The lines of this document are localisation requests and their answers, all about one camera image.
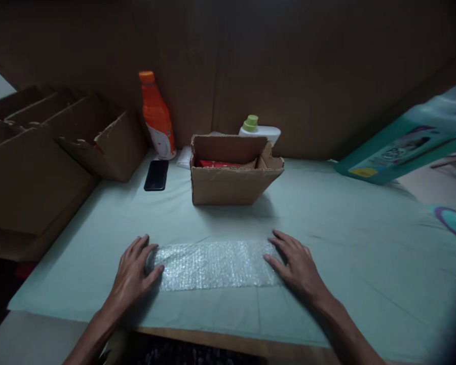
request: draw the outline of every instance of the white bottle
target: white bottle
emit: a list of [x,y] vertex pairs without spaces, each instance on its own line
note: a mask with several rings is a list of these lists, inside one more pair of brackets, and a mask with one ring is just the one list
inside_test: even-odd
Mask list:
[[247,120],[243,122],[243,126],[240,128],[240,133],[238,133],[238,135],[267,137],[269,142],[272,143],[272,146],[274,146],[280,136],[280,129],[276,127],[259,126],[258,117],[250,114]]

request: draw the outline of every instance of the product label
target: product label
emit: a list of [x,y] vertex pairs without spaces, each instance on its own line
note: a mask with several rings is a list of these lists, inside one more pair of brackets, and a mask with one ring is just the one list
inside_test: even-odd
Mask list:
[[152,138],[154,147],[156,148],[157,156],[162,160],[169,160],[175,156],[175,150],[171,150],[171,142],[169,140],[169,137],[149,125],[147,125],[147,128],[150,132],[150,137]]
[[418,126],[348,170],[355,175],[372,177],[398,165],[449,138],[435,127]]

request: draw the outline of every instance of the bubble wrap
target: bubble wrap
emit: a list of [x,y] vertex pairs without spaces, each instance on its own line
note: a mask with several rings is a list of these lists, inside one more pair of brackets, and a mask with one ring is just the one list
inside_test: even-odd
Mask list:
[[191,146],[186,146],[182,149],[181,154],[177,158],[176,165],[189,170],[189,162],[191,160]]
[[280,285],[279,276],[263,259],[266,253],[280,258],[266,241],[175,244],[151,254],[146,272],[165,266],[160,291]]

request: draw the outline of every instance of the hand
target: hand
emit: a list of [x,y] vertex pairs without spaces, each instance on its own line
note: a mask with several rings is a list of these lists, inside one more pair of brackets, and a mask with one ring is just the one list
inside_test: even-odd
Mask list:
[[287,265],[268,254],[263,258],[289,287],[302,295],[309,304],[318,306],[322,301],[331,298],[332,295],[319,276],[309,249],[285,233],[276,230],[273,230],[273,233],[276,238],[269,238],[269,241],[287,257]]
[[108,316],[121,317],[152,288],[155,280],[164,271],[164,265],[158,265],[145,277],[144,267],[148,254],[158,247],[156,244],[147,244],[148,235],[137,237],[122,255],[113,288],[102,308]]

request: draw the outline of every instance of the person's left hand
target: person's left hand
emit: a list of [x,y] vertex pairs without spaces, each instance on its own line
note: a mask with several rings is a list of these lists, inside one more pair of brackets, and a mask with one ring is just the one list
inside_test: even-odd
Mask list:
[[148,245],[148,235],[137,237],[120,259],[118,273],[110,295],[102,310],[108,316],[120,318],[143,294],[153,286],[155,280],[164,271],[164,265],[158,265],[145,277],[144,267],[148,254],[158,247]]

